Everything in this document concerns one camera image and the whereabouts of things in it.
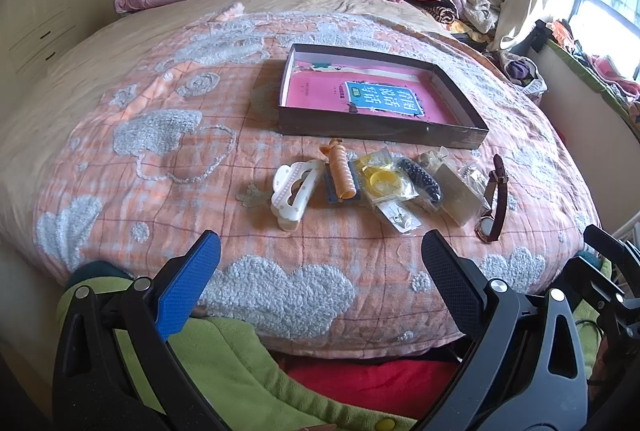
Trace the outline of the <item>green sleeve forearm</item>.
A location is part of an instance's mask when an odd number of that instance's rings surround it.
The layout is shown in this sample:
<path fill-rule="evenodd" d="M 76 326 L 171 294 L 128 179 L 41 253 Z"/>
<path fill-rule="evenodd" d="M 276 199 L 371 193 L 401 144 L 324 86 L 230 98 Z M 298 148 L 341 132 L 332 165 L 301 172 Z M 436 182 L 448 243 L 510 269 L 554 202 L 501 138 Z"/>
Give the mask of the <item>green sleeve forearm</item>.
<path fill-rule="evenodd" d="M 58 303 L 53 422 L 63 430 L 409 430 L 413 418 L 349 405 L 283 371 L 242 321 L 190 318 L 167 341 L 134 280 L 81 266 Z"/>

